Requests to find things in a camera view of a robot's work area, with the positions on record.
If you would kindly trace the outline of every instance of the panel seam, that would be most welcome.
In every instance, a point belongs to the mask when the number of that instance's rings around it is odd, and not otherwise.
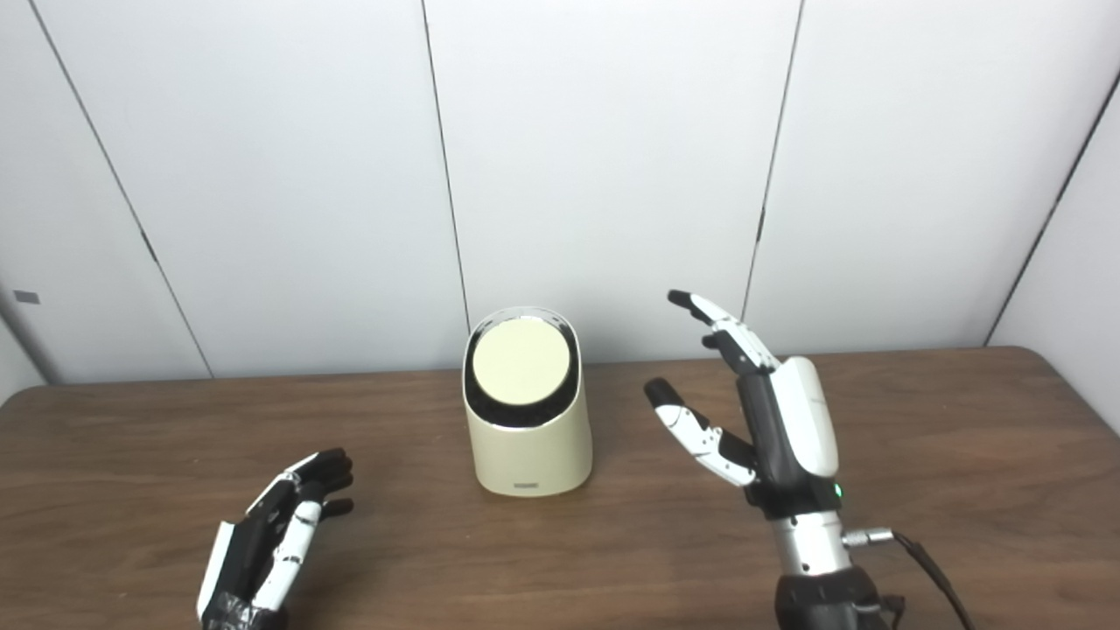
[[[1015,276],[1015,281],[1011,282],[1011,288],[1007,291],[1007,296],[1004,298],[1004,304],[999,307],[999,312],[996,314],[996,319],[992,322],[991,328],[988,330],[988,335],[983,340],[984,346],[991,344],[991,337],[995,336],[996,328],[999,327],[999,322],[1004,318],[1004,314],[1007,313],[1007,307],[1011,304],[1011,298],[1015,297],[1015,291],[1019,288],[1019,282],[1023,281],[1023,277],[1027,272],[1027,267],[1030,266],[1030,261],[1034,259],[1035,252],[1038,251],[1038,245],[1043,241],[1043,235],[1046,233],[1047,228],[1049,228],[1051,221],[1054,219],[1054,213],[1057,212],[1057,206],[1062,204],[1062,200],[1065,197],[1065,193],[1070,188],[1070,183],[1073,180],[1073,177],[1077,172],[1077,167],[1081,166],[1082,158],[1085,157],[1085,150],[1089,149],[1089,143],[1093,141],[1093,136],[1096,135],[1096,128],[1101,124],[1101,119],[1104,118],[1104,112],[1109,109],[1109,103],[1112,102],[1112,96],[1116,95],[1118,84],[1120,84],[1120,72],[1118,72],[1116,78],[1112,80],[1112,86],[1109,87],[1109,93],[1104,96],[1104,102],[1101,104],[1101,109],[1098,110],[1096,118],[1093,119],[1093,124],[1090,126],[1089,133],[1085,135],[1085,140],[1081,143],[1081,149],[1077,150],[1077,156],[1073,158],[1070,172],[1065,174],[1065,180],[1062,182],[1062,187],[1058,188],[1057,197],[1054,200],[1053,205],[1051,205],[1049,211],[1046,213],[1046,219],[1038,229],[1038,233],[1035,234],[1035,240],[1030,244],[1030,250],[1027,251],[1027,257],[1023,260],[1023,266],[1019,268],[1019,272]]]
[[[785,105],[790,96],[790,80],[793,76],[793,62],[797,54],[797,39],[801,37],[801,19],[805,13],[805,0],[797,3],[797,21],[793,27],[793,43],[790,45],[790,63],[785,68],[785,83],[782,85],[782,103],[777,110],[777,124],[774,128],[774,143],[771,146],[769,165],[766,168],[766,186],[763,188],[763,207],[758,215],[758,228],[755,232],[754,247],[750,250],[750,268],[747,271],[747,287],[743,294],[743,313],[740,319],[747,318],[747,300],[750,298],[750,282],[755,278],[755,262],[758,258],[758,249],[762,248],[763,222],[766,220],[767,202],[769,201],[771,180],[774,178],[774,163],[777,160],[777,146],[782,137],[782,123],[785,120]]]
[[[140,222],[140,216],[137,215],[137,211],[132,206],[132,200],[124,189],[124,184],[121,182],[120,174],[116,172],[116,166],[113,164],[112,158],[109,157],[109,151],[105,149],[105,143],[101,139],[101,133],[97,132],[97,127],[93,123],[90,110],[86,109],[85,101],[82,100],[82,95],[77,91],[77,85],[74,83],[74,78],[71,76],[69,71],[66,68],[66,64],[63,62],[62,54],[58,52],[58,46],[55,45],[55,40],[50,36],[50,31],[47,29],[47,24],[44,21],[43,15],[39,13],[39,8],[36,6],[35,0],[27,0],[27,3],[31,8],[31,12],[35,13],[35,20],[39,22],[39,29],[43,31],[43,36],[46,37],[47,45],[50,46],[50,52],[55,56],[55,61],[58,63],[58,67],[63,72],[63,76],[66,78],[66,84],[69,86],[71,93],[74,95],[74,100],[77,102],[78,109],[82,111],[82,117],[85,119],[85,123],[90,127],[90,131],[93,133],[94,141],[97,142],[97,149],[101,151],[101,156],[109,166],[109,172],[113,175],[113,182],[116,183],[116,189],[121,193],[121,197],[123,197],[124,204],[129,209],[132,222],[136,223],[137,230],[140,231],[141,239],[143,239],[143,241],[148,244],[148,251],[152,254],[152,263],[156,265],[156,269],[159,269],[160,278],[162,278],[164,285],[167,287],[167,291],[171,296],[171,302],[175,304],[175,308],[179,313],[179,317],[183,319],[183,325],[187,328],[187,334],[190,335],[190,341],[194,343],[195,350],[198,352],[198,358],[202,359],[203,365],[206,368],[206,373],[208,373],[211,378],[214,378],[214,370],[211,369],[209,361],[206,360],[206,353],[203,352],[202,344],[198,343],[198,337],[195,335],[194,328],[190,327],[190,321],[187,319],[187,314],[183,311],[183,304],[179,302],[179,297],[175,294],[175,288],[171,287],[171,282],[167,278],[167,272],[164,270],[164,266],[155,256],[151,242],[148,240],[143,224]]]
[[[463,271],[463,247],[459,244],[459,222],[455,215],[455,195],[451,193],[451,169],[447,163],[447,138],[444,136],[444,113],[439,104],[439,87],[436,85],[436,57],[431,53],[431,29],[428,26],[428,2],[420,0],[423,15],[423,38],[428,47],[428,70],[431,73],[431,94],[436,103],[436,126],[439,128],[439,150],[444,159],[444,182],[447,184],[447,207],[451,213],[451,237],[455,240],[455,261],[459,267],[459,290],[463,294],[463,318],[467,334],[470,334],[470,308],[467,305],[467,276]]]

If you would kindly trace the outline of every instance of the cream cylindrical device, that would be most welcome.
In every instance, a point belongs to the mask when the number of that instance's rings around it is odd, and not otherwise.
[[[463,399],[478,482],[544,497],[591,473],[591,428],[575,330],[545,308],[506,308],[470,334]]]

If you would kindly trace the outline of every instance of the small label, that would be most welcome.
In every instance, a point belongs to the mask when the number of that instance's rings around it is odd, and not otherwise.
[[[16,294],[16,302],[22,302],[24,304],[39,304],[39,294],[35,291],[21,291],[16,289],[11,293]]]

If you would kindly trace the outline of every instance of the cable connector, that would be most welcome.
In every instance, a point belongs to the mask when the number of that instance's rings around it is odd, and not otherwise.
[[[887,527],[872,527],[869,529],[852,529],[851,531],[844,531],[840,536],[840,541],[848,549],[853,547],[870,547],[872,545],[883,545],[884,543],[890,543],[895,539],[895,532]]]

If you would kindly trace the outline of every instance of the white wall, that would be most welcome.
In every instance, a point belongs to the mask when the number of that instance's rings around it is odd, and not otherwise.
[[[1120,98],[1101,119],[991,343],[1046,358],[1120,432]]]
[[[808,0],[747,319],[978,345],[1120,67],[1120,1]]]
[[[185,314],[0,0],[0,313],[68,382],[451,367],[519,304],[707,355],[665,290],[752,272],[777,351],[979,344],[1120,67],[1120,0],[37,6]]]
[[[208,376],[25,0],[0,0],[0,311],[65,382]]]
[[[0,319],[0,406],[17,391],[43,385],[43,377],[24,348]]]
[[[456,364],[419,0],[39,0],[215,376]]]
[[[738,311],[796,0],[428,0],[472,323],[556,308],[591,361],[700,355]]]

